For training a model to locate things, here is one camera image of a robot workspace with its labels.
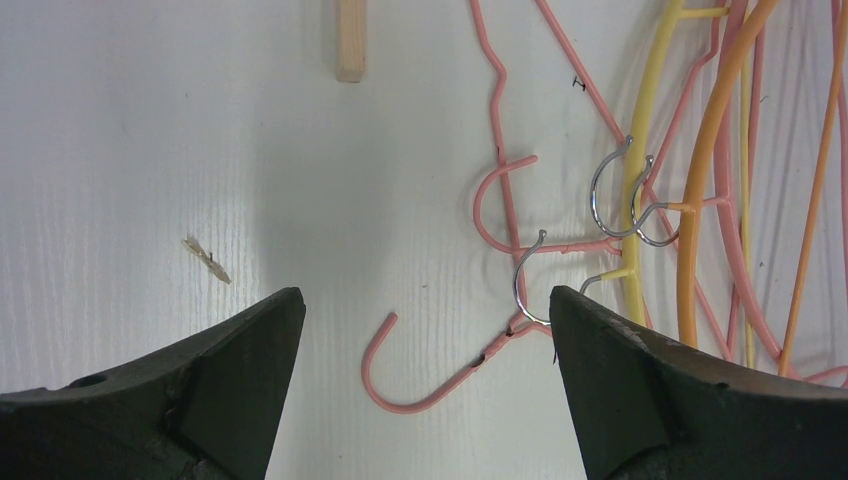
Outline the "orange hanger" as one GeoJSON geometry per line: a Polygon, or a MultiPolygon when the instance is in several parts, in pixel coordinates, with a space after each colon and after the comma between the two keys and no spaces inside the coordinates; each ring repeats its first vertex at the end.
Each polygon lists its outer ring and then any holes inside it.
{"type": "Polygon", "coordinates": [[[665,213],[672,232],[679,231],[677,245],[684,248],[694,247],[694,255],[684,254],[682,261],[679,260],[676,248],[677,326],[679,340],[684,345],[692,348],[699,346],[697,314],[703,312],[722,357],[731,361],[734,358],[738,324],[744,322],[749,335],[759,340],[765,352],[776,362],[779,375],[796,378],[798,373],[791,363],[791,350],[800,315],[809,250],[814,238],[815,217],[823,188],[824,169],[829,158],[828,143],[833,123],[840,118],[844,103],[842,75],[835,71],[828,97],[792,304],[784,340],[778,342],[767,324],[753,290],[744,236],[744,228],[749,220],[749,214],[744,208],[749,199],[749,160],[755,150],[751,140],[757,134],[756,115],[759,111],[752,105],[750,96],[757,92],[760,85],[763,72],[763,30],[775,7],[773,1],[760,1],[754,8],[747,4],[747,13],[743,17],[741,27],[730,35],[725,34],[727,17],[720,19],[719,50],[715,55],[720,58],[718,73],[693,148],[684,197],[675,202],[687,204],[684,208],[688,211],[654,212],[643,224],[643,231],[653,239],[668,238],[669,233],[659,215],[665,213]],[[726,330],[722,330],[718,325],[696,275],[701,216],[703,211],[710,207],[718,211],[727,262],[733,279],[731,317],[726,330]]]}

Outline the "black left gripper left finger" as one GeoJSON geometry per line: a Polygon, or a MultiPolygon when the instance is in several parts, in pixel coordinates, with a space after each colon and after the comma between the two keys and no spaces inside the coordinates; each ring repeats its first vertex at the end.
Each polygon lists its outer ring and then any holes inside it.
{"type": "Polygon", "coordinates": [[[1,398],[5,479],[262,479],[306,306],[282,289],[64,388],[1,398]]]}

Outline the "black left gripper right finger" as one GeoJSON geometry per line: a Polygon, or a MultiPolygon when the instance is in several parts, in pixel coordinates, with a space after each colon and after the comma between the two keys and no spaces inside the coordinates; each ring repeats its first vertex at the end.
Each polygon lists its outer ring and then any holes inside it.
{"type": "Polygon", "coordinates": [[[552,338],[590,479],[843,479],[844,390],[730,363],[567,286],[552,338]]]}

